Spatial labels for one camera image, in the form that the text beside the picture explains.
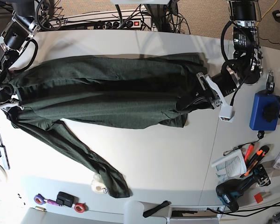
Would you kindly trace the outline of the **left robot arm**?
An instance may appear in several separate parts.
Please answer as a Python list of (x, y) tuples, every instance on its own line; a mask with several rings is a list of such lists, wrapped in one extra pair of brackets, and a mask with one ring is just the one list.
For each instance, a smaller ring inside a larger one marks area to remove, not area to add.
[(176, 103), (178, 112), (219, 108), (219, 118), (232, 122), (235, 96), (243, 84), (255, 84), (263, 74), (262, 52), (256, 26), (261, 20), (257, 0), (230, 0), (229, 21), (220, 37), (224, 59), (218, 74), (198, 72), (194, 87)]

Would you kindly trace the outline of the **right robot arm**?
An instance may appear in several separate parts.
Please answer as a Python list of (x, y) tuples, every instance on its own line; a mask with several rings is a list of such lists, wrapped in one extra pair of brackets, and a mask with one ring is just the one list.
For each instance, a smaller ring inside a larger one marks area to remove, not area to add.
[(6, 0), (13, 8), (12, 19), (3, 30), (0, 44), (0, 110), (19, 106), (16, 99), (12, 99), (14, 89), (6, 80), (9, 68), (19, 59), (29, 43), (38, 44), (35, 35), (42, 25), (50, 18), (52, 8), (49, 0)]

